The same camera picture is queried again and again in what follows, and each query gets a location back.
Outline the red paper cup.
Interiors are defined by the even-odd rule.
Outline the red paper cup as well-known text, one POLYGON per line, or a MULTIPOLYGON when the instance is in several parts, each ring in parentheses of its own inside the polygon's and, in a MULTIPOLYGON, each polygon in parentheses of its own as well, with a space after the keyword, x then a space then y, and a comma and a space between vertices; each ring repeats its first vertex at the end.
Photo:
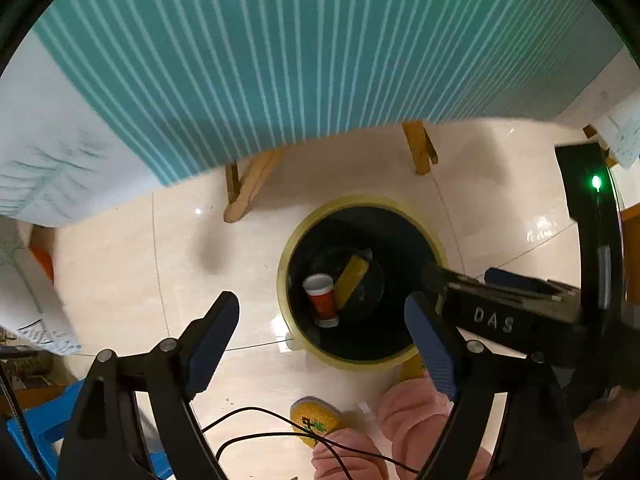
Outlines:
POLYGON ((336 327, 338 307, 333 278, 324 273, 312 274, 304 279, 303 288, 314 307, 316 324, 323 328, 336 327))

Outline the yellow white carton box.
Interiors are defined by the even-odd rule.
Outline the yellow white carton box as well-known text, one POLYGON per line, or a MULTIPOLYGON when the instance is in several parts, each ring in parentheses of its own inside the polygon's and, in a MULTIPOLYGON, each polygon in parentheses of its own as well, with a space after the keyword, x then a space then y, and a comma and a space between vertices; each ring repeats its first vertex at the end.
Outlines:
POLYGON ((334 285, 334 296, 337 307, 344 308, 369 269, 366 259, 353 255, 334 285))

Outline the yellow rim trash bin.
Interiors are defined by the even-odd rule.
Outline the yellow rim trash bin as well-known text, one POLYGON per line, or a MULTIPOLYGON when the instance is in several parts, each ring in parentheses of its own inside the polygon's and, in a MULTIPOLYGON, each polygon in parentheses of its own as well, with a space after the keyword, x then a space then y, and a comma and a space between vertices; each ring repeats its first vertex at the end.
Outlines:
POLYGON ((283 249, 277 276, 279 308, 294 342, 322 363, 351 372, 389 370, 416 355, 405 323, 405 301, 422 289, 422 268, 446 266, 445 249, 428 223, 386 197, 331 200, 299 223, 283 249), (336 327, 314 320, 303 281, 329 274, 334 285, 349 259, 369 269, 336 327))

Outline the right yellow slipper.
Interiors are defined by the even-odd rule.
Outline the right yellow slipper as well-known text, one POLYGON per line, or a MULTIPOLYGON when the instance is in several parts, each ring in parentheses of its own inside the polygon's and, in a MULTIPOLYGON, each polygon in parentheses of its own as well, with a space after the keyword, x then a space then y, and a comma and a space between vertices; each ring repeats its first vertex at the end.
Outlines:
POLYGON ((398 370, 397 381, 406 382, 407 380, 425 378, 427 375, 428 373, 420 354, 416 354, 401 364, 398 370))

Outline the yellow slipper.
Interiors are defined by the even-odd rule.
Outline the yellow slipper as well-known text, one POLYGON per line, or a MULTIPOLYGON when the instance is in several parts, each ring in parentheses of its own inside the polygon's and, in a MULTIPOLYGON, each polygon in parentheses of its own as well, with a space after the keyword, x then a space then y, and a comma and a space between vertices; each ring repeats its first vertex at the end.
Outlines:
POLYGON ((397 381, 406 382, 407 380, 425 378, 427 375, 428 373, 420 354, 416 354, 401 364, 398 370, 397 381))
POLYGON ((294 402, 290 407, 290 421, 292 429, 300 434, 300 440, 310 448, 318 443, 309 437, 310 434, 326 437, 345 426, 343 414, 315 396, 304 396, 294 402))

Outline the wooden table leg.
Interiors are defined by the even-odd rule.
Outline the wooden table leg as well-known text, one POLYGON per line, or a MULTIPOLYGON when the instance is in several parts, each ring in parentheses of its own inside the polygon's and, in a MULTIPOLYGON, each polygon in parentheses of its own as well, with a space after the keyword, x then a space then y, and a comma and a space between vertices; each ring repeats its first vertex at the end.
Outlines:
POLYGON ((250 159, 242 174, 236 160, 224 166, 228 194, 224 222, 238 222, 245 216, 284 153, 285 148, 260 153, 250 159))
POLYGON ((423 122, 420 120, 403 122, 401 128, 408 143, 416 174, 426 176, 431 172, 432 167, 438 164, 439 158, 423 122))

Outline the left yellow slipper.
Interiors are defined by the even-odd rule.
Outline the left yellow slipper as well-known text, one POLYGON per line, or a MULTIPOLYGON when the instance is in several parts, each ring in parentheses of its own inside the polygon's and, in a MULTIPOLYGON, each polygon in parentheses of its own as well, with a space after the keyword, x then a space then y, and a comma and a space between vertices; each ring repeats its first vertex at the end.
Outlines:
POLYGON ((290 421, 292 429, 300 434, 300 440, 310 448, 318 443, 309 437, 310 434, 326 437, 345 426, 343 414, 315 396, 304 396, 294 402, 290 407, 290 421))

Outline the blue plastic stool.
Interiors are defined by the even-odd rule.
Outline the blue plastic stool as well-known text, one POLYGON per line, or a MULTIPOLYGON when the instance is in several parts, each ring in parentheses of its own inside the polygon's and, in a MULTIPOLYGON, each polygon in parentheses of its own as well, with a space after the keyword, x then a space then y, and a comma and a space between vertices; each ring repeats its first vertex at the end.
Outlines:
MULTIPOLYGON (((56 479, 58 472, 58 452, 55 451, 54 444, 65 436, 68 421, 72 416, 74 405, 83 385, 83 380, 75 382, 56 399, 23 412, 30 434, 51 479, 56 479)), ((26 460, 35 468, 35 461, 29 453, 17 422, 13 418, 6 423, 6 429, 26 460)), ((164 452, 150 452, 150 459, 154 474, 158 478, 168 479, 171 477, 172 470, 164 452)))

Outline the leaf print teal tablecloth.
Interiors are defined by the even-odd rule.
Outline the leaf print teal tablecloth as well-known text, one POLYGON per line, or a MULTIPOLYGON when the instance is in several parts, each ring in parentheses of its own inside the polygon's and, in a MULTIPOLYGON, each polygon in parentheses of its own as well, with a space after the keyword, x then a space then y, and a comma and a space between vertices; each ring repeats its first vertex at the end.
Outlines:
POLYGON ((406 119, 580 124, 638 84, 591 0, 1 0, 1 212, 66 226, 406 119))

